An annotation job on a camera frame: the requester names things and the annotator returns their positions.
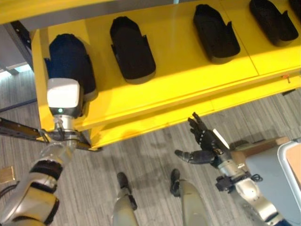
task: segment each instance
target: dark blue object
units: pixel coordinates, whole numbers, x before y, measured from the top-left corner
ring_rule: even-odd
[[[45,58],[48,76],[74,79],[84,94],[96,89],[95,78],[84,44],[73,34],[60,34],[49,45],[50,59]]]

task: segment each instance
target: gray carpet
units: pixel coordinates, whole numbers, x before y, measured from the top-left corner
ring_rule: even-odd
[[[300,99],[299,89],[287,96],[278,94],[202,119],[209,128],[217,128],[229,143],[255,142],[277,136],[296,138],[301,136]],[[39,127],[36,103],[0,113],[0,117]],[[0,168],[13,165],[16,178],[20,179],[44,146],[1,136]],[[180,199],[169,192],[173,168],[178,168],[182,177],[199,189],[213,226],[255,226],[227,193],[217,191],[214,186],[215,178],[220,175],[217,170],[210,165],[184,163],[173,154],[175,149],[199,149],[189,133],[188,123],[117,142],[98,153],[77,150],[59,180],[56,195],[61,205],[52,226],[111,225],[118,193],[116,174],[120,171],[127,174],[132,185],[138,204],[135,213],[141,226],[181,226]],[[6,201],[7,196],[0,200],[0,209]]]

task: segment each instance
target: gray wall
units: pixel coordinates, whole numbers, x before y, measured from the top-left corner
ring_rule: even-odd
[[[21,22],[29,31],[31,31],[41,27],[94,16],[172,3],[173,0],[116,0],[35,16],[23,19]],[[14,43],[2,25],[0,25],[0,61],[5,66],[12,66],[24,62],[23,57],[14,46]]]

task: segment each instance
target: silver robot arm segment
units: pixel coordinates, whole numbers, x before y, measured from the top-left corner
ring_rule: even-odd
[[[59,206],[53,193],[76,145],[76,136],[69,135],[64,141],[51,142],[42,150],[40,159],[19,182],[1,213],[2,226],[40,226],[53,221]]]

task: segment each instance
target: black shoe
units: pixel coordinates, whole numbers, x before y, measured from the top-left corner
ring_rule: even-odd
[[[179,182],[180,179],[180,171],[178,169],[173,169],[170,175],[170,192],[174,195],[174,197],[180,197],[180,190],[179,190]]]
[[[130,199],[130,202],[131,202],[131,206],[133,208],[133,210],[136,210],[137,209],[137,203],[135,201],[135,198],[131,195],[132,194],[132,190],[128,184],[128,179],[127,179],[127,176],[125,175],[124,172],[120,172],[117,174],[117,180],[118,180],[118,183],[119,183],[119,186],[120,186],[120,189],[126,187],[128,189],[128,198]]]
[[[132,193],[132,190],[131,190],[130,186],[128,185],[127,176],[125,175],[124,172],[120,172],[117,174],[117,180],[118,180],[120,189],[126,187],[128,189],[128,191],[130,192],[130,194]]]

